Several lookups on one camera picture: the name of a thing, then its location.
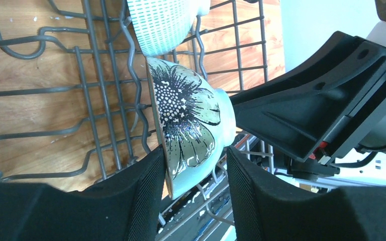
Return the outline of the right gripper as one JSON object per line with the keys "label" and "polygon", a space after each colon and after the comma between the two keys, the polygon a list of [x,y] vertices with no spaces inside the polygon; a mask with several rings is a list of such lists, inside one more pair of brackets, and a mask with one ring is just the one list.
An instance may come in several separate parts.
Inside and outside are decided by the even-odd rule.
{"label": "right gripper", "polygon": [[291,157],[295,178],[386,154],[386,47],[364,38],[337,31],[298,67],[230,100],[237,126]]}

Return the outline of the grey wire dish rack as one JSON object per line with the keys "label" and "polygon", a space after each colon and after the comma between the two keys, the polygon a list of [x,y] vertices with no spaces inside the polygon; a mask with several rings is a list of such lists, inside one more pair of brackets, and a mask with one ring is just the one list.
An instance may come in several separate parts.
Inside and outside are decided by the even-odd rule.
{"label": "grey wire dish rack", "polygon": [[0,1],[0,183],[72,192],[162,146],[127,1]]}

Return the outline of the light teal checked bowl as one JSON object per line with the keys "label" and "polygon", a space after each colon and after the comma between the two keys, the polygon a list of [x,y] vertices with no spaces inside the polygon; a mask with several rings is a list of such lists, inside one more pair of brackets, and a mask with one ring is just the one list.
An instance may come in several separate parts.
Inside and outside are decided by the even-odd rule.
{"label": "light teal checked bowl", "polygon": [[135,35],[146,57],[164,55],[188,35],[197,16],[210,12],[210,0],[127,1]]}

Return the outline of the mint green flower bowl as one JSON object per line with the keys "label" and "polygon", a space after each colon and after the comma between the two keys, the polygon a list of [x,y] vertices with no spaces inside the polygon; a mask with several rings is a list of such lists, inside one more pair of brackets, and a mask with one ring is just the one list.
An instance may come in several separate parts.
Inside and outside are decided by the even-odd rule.
{"label": "mint green flower bowl", "polygon": [[234,142],[235,114],[228,94],[195,71],[154,57],[146,63],[168,195],[177,199],[206,178]]}

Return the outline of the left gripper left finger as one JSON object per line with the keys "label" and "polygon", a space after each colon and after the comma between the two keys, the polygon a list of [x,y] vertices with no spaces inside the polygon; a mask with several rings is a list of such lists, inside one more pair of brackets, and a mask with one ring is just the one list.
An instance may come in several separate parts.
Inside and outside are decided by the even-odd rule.
{"label": "left gripper left finger", "polygon": [[81,192],[0,183],[0,240],[154,240],[164,177],[159,146]]}

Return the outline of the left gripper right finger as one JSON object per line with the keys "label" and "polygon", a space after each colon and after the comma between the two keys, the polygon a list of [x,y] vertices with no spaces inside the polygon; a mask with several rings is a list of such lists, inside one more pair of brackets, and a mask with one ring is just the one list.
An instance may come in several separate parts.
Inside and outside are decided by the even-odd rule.
{"label": "left gripper right finger", "polygon": [[313,193],[234,147],[227,149],[227,172],[237,240],[386,240],[386,186]]}

